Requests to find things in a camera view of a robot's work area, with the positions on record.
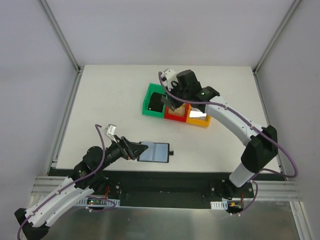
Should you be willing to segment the black credit card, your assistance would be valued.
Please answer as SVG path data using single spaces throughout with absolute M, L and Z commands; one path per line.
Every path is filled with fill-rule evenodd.
M 167 99 L 164 95 L 161 96 L 161 102 L 168 107 L 171 106 L 171 101 Z

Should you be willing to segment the black leather card holder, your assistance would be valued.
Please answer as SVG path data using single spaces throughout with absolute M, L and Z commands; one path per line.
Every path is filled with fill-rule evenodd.
M 169 163 L 170 157 L 174 155 L 169 143 L 143 141 L 140 144 L 148 148 L 137 158 L 138 162 Z

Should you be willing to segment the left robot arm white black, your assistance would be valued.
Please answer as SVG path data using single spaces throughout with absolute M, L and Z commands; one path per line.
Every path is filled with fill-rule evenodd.
M 71 174 L 44 199 L 30 208 L 19 208 L 14 215 L 19 223 L 17 238 L 40 240 L 50 227 L 78 201 L 91 195 L 107 193 L 109 182 L 103 170 L 118 159 L 135 160 L 148 146 L 115 137 L 109 147 L 89 148 Z

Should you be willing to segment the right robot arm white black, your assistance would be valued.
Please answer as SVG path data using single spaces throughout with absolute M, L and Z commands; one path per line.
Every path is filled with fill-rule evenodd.
M 237 197 L 242 193 L 243 185 L 277 156 L 277 130 L 271 125 L 264 127 L 256 124 L 232 109 L 214 88 L 202 87 L 190 69 L 179 73 L 166 69 L 158 73 L 158 78 L 166 94 L 164 103 L 170 109 L 175 110 L 183 103 L 189 104 L 216 119 L 244 145 L 240 164 L 225 184 L 226 194 Z

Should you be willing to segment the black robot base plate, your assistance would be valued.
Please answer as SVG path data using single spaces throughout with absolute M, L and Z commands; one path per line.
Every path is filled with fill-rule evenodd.
M 103 171 L 108 194 L 122 207 L 209 209 L 220 201 L 227 172 Z

